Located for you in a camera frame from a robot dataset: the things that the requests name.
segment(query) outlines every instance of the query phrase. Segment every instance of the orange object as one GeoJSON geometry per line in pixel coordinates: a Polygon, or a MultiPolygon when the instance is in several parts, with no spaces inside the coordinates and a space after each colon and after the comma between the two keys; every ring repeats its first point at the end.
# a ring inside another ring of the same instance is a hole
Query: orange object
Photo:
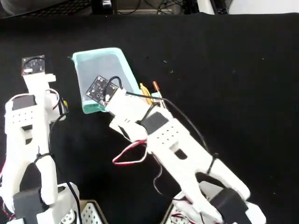
{"type": "MultiPolygon", "coordinates": [[[[156,81],[153,81],[153,85],[154,85],[155,90],[156,90],[157,93],[159,94],[159,97],[162,98],[162,94],[161,94],[161,92],[160,92],[160,88],[159,88],[159,86],[158,86],[158,83],[157,83],[156,81]]],[[[160,102],[161,102],[162,107],[167,108],[166,105],[165,105],[164,100],[160,100],[160,102]]]]}
{"type": "Polygon", "coordinates": [[[154,88],[157,92],[160,92],[160,88],[158,86],[158,83],[156,81],[153,82],[154,88]]]}

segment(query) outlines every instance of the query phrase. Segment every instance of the light blue bin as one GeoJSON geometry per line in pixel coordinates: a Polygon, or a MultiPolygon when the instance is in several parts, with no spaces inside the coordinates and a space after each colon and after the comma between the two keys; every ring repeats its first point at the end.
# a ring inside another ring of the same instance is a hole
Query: light blue bin
{"type": "Polygon", "coordinates": [[[82,109],[85,114],[105,112],[105,108],[94,100],[88,98],[85,93],[98,75],[105,79],[118,76],[122,80],[122,86],[129,92],[139,93],[138,83],[130,69],[130,66],[119,48],[104,48],[76,52],[72,56],[78,76],[81,94],[82,109]]]}

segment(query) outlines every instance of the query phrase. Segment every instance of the circuit board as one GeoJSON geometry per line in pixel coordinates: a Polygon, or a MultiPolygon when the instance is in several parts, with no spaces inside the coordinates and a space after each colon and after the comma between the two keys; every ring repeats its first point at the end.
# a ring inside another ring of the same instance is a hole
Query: circuit board
{"type": "Polygon", "coordinates": [[[22,71],[25,75],[45,72],[45,55],[22,58],[22,71]]]}
{"type": "Polygon", "coordinates": [[[93,99],[101,106],[106,107],[109,99],[113,96],[113,94],[118,89],[118,86],[114,85],[113,83],[110,83],[108,86],[107,84],[108,84],[107,79],[103,78],[102,76],[98,76],[86,91],[86,96],[93,99]],[[106,96],[104,96],[103,90],[106,86],[107,86],[106,96]]]}

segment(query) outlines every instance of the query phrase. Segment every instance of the black fabric surface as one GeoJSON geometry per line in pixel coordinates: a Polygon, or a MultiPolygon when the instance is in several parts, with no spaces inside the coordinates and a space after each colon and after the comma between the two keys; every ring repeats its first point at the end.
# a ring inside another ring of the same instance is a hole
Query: black fabric surface
{"type": "MultiPolygon", "coordinates": [[[[119,47],[137,81],[147,86],[158,81],[163,96],[191,118],[211,151],[247,184],[250,201],[268,223],[293,223],[299,198],[298,24],[297,14],[1,20],[0,161],[6,150],[4,104],[26,92],[21,58],[45,54],[47,72],[57,76],[51,86],[71,111],[52,136],[67,178],[81,198],[98,201],[112,224],[159,223],[170,201],[153,188],[158,165],[150,156],[139,165],[112,165],[128,143],[109,129],[108,114],[83,114],[68,58],[77,51],[119,47]]],[[[38,184],[32,171],[22,188],[38,184]]],[[[166,172],[158,186],[168,195],[178,193],[166,172]]]]}

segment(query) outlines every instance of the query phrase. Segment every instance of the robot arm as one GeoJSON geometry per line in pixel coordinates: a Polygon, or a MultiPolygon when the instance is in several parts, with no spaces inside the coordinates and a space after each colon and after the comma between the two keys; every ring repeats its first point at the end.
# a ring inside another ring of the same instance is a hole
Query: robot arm
{"type": "MultiPolygon", "coordinates": [[[[58,224],[71,209],[77,210],[67,184],[57,184],[55,162],[49,156],[49,125],[64,113],[65,107],[59,94],[49,87],[55,76],[45,74],[42,66],[38,70],[32,74],[22,71],[28,93],[16,95],[6,103],[7,157],[1,172],[0,196],[3,205],[14,214],[11,223],[37,224],[47,220],[58,224]],[[20,192],[21,180],[31,163],[41,173],[42,187],[20,192]]],[[[71,185],[78,196],[76,185],[71,185]]]]}
{"type": "Polygon", "coordinates": [[[265,224],[261,210],[248,206],[248,187],[223,162],[211,156],[167,109],[156,106],[144,117],[150,105],[143,98],[128,95],[103,77],[94,81],[86,95],[114,116],[112,129],[131,142],[147,140],[147,152],[168,170],[187,198],[188,203],[182,202],[187,216],[192,213],[193,220],[203,223],[203,214],[206,224],[265,224]],[[178,150],[183,152],[184,159],[176,156],[178,150]],[[196,180],[197,172],[210,175],[226,188],[208,200],[196,180]]]}

